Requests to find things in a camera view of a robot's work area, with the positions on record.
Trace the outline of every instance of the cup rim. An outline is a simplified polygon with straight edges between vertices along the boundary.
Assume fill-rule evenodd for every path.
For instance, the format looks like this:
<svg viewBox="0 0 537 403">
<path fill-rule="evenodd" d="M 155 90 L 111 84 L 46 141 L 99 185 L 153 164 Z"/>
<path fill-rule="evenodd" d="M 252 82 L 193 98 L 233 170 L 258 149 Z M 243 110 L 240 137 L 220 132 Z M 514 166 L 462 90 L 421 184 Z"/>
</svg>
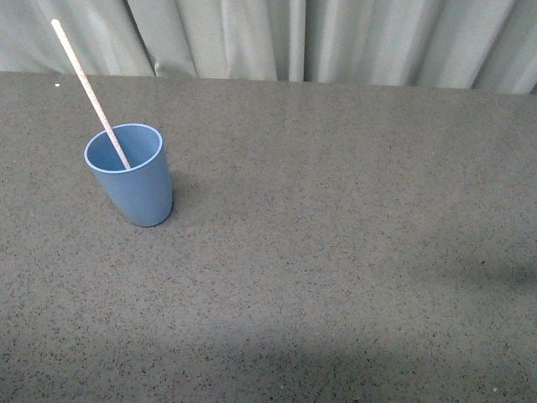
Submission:
<svg viewBox="0 0 537 403">
<path fill-rule="evenodd" d="M 115 128 L 123 128 L 125 126 L 138 126 L 138 127 L 141 127 L 141 128 L 148 128 L 149 130 L 151 130 L 152 132 L 154 132 L 157 137 L 159 138 L 159 147 L 157 148 L 157 150 L 154 152 L 154 154 L 151 156 L 151 158 L 149 158 L 147 161 L 145 161 L 143 164 L 140 164 L 140 165 L 136 165 L 132 168 L 129 168 L 127 170 L 104 170 L 103 168 L 99 168 L 98 166 L 94 166 L 94 164 L 92 164 L 89 159 L 87 158 L 87 151 L 88 149 L 91 147 L 91 144 L 97 140 L 97 138 L 99 138 L 100 136 L 102 136 L 103 134 L 107 134 L 107 131 L 106 130 L 102 130 L 99 134 L 96 134 L 95 136 L 93 136 L 93 138 L 88 142 L 88 144 L 86 145 L 86 148 L 84 149 L 84 160 L 86 160 L 86 163 L 93 169 L 93 170 L 96 170 L 98 172 L 102 172 L 104 174 L 124 174 L 126 172 L 132 172 L 134 170 L 139 170 L 141 168 L 143 168 L 145 165 L 149 164 L 151 161 L 153 161 L 155 158 L 157 158 L 157 155 L 159 155 L 160 153 L 160 150 L 162 149 L 162 146 L 163 146 L 163 140 L 162 140 L 162 135 L 160 134 L 159 130 L 157 130 L 156 128 L 152 128 L 151 126 L 148 126 L 147 124 L 143 124 L 143 123 L 123 123 L 123 124 L 118 124 L 116 126 L 113 126 L 112 127 L 112 130 L 115 129 Z"/>
</svg>

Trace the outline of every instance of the straw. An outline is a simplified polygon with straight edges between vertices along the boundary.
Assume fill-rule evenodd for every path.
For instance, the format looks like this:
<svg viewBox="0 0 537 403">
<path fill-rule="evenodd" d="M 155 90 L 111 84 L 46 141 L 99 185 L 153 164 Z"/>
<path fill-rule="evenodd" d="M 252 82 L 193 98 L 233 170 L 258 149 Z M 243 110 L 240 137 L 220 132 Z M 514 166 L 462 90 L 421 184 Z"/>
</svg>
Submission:
<svg viewBox="0 0 537 403">
<path fill-rule="evenodd" d="M 116 135 L 114 134 L 112 130 L 112 126 L 110 126 L 107 116 L 104 114 L 101 104 L 97 100 L 95 92 L 93 92 L 93 88 L 91 88 L 91 84 L 87 80 L 86 74 L 84 74 L 84 71 L 82 70 L 82 66 L 78 62 L 78 59 L 76 58 L 75 51 L 71 47 L 63 28 L 61 28 L 60 21 L 58 21 L 57 19 L 53 19 L 51 23 L 54 28 L 54 31 L 56 32 L 56 35 L 58 36 L 58 39 L 61 42 L 61 45 L 64 47 L 64 50 L 67 56 L 69 57 L 70 63 L 75 68 L 78 79 L 81 81 L 81 84 L 84 87 L 84 90 L 86 90 L 87 97 L 90 98 L 91 105 L 93 105 L 95 112 L 101 119 L 102 126 L 104 126 L 104 129 L 107 131 L 108 138 L 110 139 L 110 141 L 112 141 L 112 145 L 114 146 L 114 149 L 116 149 L 117 155 L 119 155 L 119 158 L 121 162 L 123 162 L 123 166 L 125 167 L 125 169 L 126 170 L 130 169 L 131 165 L 128 163 L 127 157 L 123 153 L 123 150 L 121 149 L 121 145 L 119 145 L 119 142 L 116 139 Z"/>
</svg>

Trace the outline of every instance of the curtain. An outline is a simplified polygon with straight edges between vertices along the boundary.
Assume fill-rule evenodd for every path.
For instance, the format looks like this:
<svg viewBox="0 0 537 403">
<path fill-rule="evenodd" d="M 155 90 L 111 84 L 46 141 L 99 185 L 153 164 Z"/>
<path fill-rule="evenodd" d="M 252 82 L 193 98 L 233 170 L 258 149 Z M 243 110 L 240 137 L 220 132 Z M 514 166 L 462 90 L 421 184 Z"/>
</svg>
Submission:
<svg viewBox="0 0 537 403">
<path fill-rule="evenodd" d="M 2 0 L 0 71 L 536 93 L 535 0 Z"/>
</svg>

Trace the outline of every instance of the curtain fold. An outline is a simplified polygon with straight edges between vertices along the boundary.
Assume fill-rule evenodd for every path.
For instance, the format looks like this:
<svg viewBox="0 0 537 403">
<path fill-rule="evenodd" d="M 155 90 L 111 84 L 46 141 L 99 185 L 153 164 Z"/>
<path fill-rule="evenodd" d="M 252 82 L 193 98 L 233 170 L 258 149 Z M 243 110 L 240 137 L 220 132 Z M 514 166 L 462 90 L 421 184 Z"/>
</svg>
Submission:
<svg viewBox="0 0 537 403">
<path fill-rule="evenodd" d="M 535 0 L 20 0 L 0 70 L 537 90 Z"/>
</svg>

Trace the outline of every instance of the plastic cup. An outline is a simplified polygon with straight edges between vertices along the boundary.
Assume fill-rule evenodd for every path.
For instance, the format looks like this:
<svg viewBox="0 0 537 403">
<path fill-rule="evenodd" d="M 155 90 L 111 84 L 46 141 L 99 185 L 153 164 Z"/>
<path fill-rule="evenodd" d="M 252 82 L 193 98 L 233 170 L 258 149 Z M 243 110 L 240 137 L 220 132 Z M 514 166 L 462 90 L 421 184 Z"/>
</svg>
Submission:
<svg viewBox="0 0 537 403">
<path fill-rule="evenodd" d="M 171 212 L 172 191 L 164 141 L 145 124 L 127 123 L 113 128 L 131 168 L 123 166 L 106 131 L 90 140 L 86 163 L 117 208 L 133 224 L 152 227 Z"/>
</svg>

